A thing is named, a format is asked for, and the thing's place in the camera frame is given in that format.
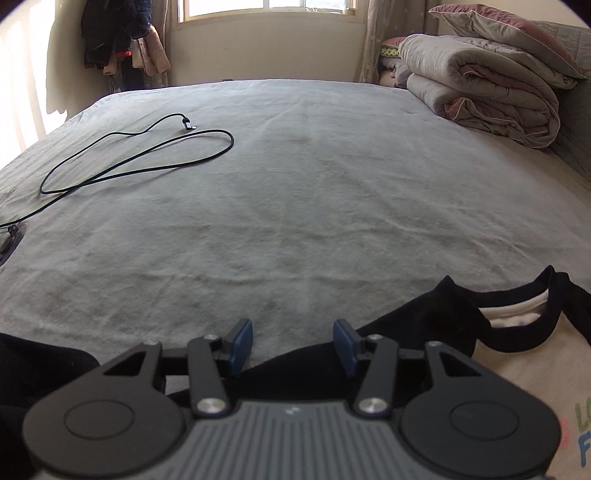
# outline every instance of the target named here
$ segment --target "black cable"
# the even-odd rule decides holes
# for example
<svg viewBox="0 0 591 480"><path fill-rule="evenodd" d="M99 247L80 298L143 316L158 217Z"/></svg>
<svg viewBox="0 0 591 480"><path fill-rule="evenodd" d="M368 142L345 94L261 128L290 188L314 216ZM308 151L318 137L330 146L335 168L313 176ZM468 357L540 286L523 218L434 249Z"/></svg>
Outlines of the black cable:
<svg viewBox="0 0 591 480"><path fill-rule="evenodd" d="M158 125L160 122L166 120L167 118L171 118L173 116L181 116L181 117L183 117L183 123L185 125L185 129L186 130L194 130L195 129L195 127L192 127L191 126L190 120L185 115L183 115L182 113L171 113L170 115L166 115L166 116L162 117L160 120L158 120L156 123L150 125L146 130L143 130L142 132L134 132L134 133L128 133L128 132L111 132L111 133L108 133L106 135L103 135L98 140L96 140L96 141L92 142L90 145L87 145L86 147L84 147L82 150L79 150L75 154L69 156L67 159L62 160L61 162L59 162L45 176L45 178L41 182L41 185L39 186L39 193L41 193L43 195L49 195L49 194L53 194L53 193L61 193L61 195L57 196L56 198L54 198L50 202L47 202L42 207L39 207L34 212L31 212L31 213L25 215L24 217L19 218L18 220L13 220L12 222L7 222L7 223L0 224L0 228L4 228L4 227L10 226L10 225L15 225L16 223L23 222L23 221L27 220L28 218L32 217L33 215L36 215L38 213L41 213L43 210L45 210L46 208L50 207L55 202L58 202L63 197L68 196L70 193L74 193L76 190L78 190L78 189L80 189L82 187L86 187L88 185L93 185L95 183L100 183L102 181L113 180L113 179L117 179L117 178L120 178L120 177L126 177L128 175L136 175L138 173L146 173L146 172L149 172L149 171L158 171L158 170L172 170L174 168L191 167L193 165L198 165L200 163L206 163L208 161L213 160L214 158L221 157L222 155L224 155L224 153L228 152L234 146L234 137L227 130L213 128L213 129L208 129L208 130L192 131L191 133L180 135L179 137L174 137L174 138L171 138L169 140L165 140L164 142L161 142L158 145L154 145L153 147L147 148L146 150L138 153L137 155L133 155L132 157L126 158L125 160L122 160L122 161L116 163L115 165L112 165L112 166L110 166L110 167L108 167L108 168L106 168L106 169L98 172L97 174L93 175L92 177L90 177L90 178L88 178L86 180L83 180L80 183L77 183L75 185L71 185L69 187L65 187L65 188L62 188L62 189L43 190L43 187L44 187L45 183L47 182L47 180L49 179L49 177L51 176L51 174L53 174L53 172L55 172L64 163L70 161L72 158L77 157L82 152L84 152L84 151L88 150L90 147L96 145L101 140L104 140L105 138L110 137L111 135L126 135L127 137L136 137L137 135L142 135L142 134L150 131L152 128L154 128L156 125ZM114 170L114 169L116 169L116 168L118 168L118 167L120 167L122 165L125 165L126 163L129 163L129 162L131 162L133 160L136 160L137 158L143 157L144 155L146 155L146 154L148 154L148 153L156 150L157 148L163 147L164 145L167 145L169 143L172 143L172 142L175 142L175 141L178 141L178 140L184 140L185 138L196 137L198 135L209 134L209 133L222 133L222 134L227 135L230 138L230 144L226 148L224 148L224 149L222 149L222 150L214 153L213 155L210 155L210 156L204 157L204 158L200 158L198 160L191 160L191 161L186 161L186 162L182 162L182 163L161 165L159 167L139 168L137 170L131 170L131 171L126 171L126 172L122 172L122 173L116 173L116 174L113 174L113 175L109 175L107 177L103 177L103 175L105 175L106 173L109 173L110 171L112 171L112 170Z"/></svg>

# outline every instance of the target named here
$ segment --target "window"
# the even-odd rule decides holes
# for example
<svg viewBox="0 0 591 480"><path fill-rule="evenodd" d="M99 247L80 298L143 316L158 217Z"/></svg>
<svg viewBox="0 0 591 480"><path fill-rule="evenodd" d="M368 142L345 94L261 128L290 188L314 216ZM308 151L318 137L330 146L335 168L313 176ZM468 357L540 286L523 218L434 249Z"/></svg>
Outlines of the window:
<svg viewBox="0 0 591 480"><path fill-rule="evenodd" d="M202 15L245 11L310 11L342 14L353 11L355 0L178 0L179 17L192 20Z"/></svg>

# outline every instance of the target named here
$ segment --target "gray ribbed surface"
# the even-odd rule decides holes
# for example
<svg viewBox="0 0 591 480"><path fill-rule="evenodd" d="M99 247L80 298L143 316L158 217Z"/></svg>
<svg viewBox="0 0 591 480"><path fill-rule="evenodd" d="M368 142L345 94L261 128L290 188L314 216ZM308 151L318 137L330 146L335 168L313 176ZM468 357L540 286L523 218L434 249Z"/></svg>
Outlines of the gray ribbed surface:
<svg viewBox="0 0 591 480"><path fill-rule="evenodd" d="M412 460L387 424L357 419L341 403L245 403L228 419L198 422L174 455L128 480L444 478Z"/></svg>

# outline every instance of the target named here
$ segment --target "round black pad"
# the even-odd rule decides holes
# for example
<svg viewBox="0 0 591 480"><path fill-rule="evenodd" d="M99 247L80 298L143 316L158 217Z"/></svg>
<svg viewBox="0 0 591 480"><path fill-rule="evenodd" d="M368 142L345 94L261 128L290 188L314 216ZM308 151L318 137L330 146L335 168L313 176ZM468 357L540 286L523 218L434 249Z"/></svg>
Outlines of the round black pad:
<svg viewBox="0 0 591 480"><path fill-rule="evenodd" d="M117 437L134 422L134 411L117 401L91 401L66 413L66 428L72 435L87 440Z"/></svg>
<svg viewBox="0 0 591 480"><path fill-rule="evenodd" d="M410 401L400 428L427 463L474 479L542 473L560 442L554 413L493 374L436 384Z"/></svg>
<svg viewBox="0 0 591 480"><path fill-rule="evenodd" d="M34 405L22 431L46 469L71 478L106 478L157 463L177 444L184 419L150 385L129 377L90 377Z"/></svg>
<svg viewBox="0 0 591 480"><path fill-rule="evenodd" d="M452 410L452 426L475 440L502 440L519 426L510 408L489 401L469 401Z"/></svg>

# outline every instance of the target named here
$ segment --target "folded comforter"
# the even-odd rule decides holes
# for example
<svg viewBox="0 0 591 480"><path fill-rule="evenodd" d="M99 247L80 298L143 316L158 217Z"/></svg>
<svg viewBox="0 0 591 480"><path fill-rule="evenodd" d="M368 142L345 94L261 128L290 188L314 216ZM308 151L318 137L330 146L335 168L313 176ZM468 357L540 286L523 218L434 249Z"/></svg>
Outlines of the folded comforter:
<svg viewBox="0 0 591 480"><path fill-rule="evenodd" d="M558 100L538 75L494 51L453 37L409 36L399 47L407 88L464 127L543 148L558 134Z"/></svg>

